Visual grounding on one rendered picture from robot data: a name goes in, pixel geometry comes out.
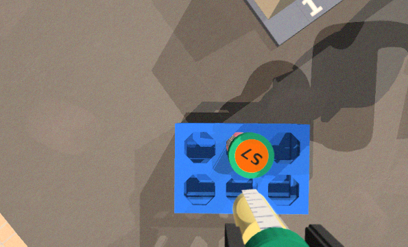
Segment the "blue tube rack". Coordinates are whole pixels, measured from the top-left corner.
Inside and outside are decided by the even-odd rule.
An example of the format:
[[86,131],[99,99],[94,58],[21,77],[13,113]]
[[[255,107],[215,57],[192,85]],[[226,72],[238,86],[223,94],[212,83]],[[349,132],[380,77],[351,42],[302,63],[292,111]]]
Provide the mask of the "blue tube rack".
[[[244,178],[233,170],[226,142],[236,132],[254,132],[271,143],[268,173]],[[297,214],[309,197],[309,139],[307,124],[175,123],[175,212],[232,213],[242,190],[256,189],[277,214]]]

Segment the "grey flat tray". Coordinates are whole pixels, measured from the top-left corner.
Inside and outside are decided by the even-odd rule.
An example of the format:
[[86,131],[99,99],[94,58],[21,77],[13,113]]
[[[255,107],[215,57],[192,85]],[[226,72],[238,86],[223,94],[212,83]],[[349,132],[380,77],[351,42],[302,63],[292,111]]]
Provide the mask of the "grey flat tray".
[[254,0],[244,0],[277,47],[342,1],[295,0],[268,20]]

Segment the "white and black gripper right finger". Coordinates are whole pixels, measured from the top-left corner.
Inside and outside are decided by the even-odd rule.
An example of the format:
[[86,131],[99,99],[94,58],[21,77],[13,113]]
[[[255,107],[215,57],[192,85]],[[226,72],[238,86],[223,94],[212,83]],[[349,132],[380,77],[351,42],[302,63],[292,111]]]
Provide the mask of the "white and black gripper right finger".
[[321,224],[306,227],[304,240],[309,247],[344,247]]

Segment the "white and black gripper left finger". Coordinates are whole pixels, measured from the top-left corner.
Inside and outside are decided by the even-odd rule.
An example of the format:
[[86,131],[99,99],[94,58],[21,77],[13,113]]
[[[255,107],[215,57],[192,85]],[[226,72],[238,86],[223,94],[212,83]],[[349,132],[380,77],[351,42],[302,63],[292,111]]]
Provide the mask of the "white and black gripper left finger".
[[224,247],[245,247],[241,229],[236,224],[225,224]]

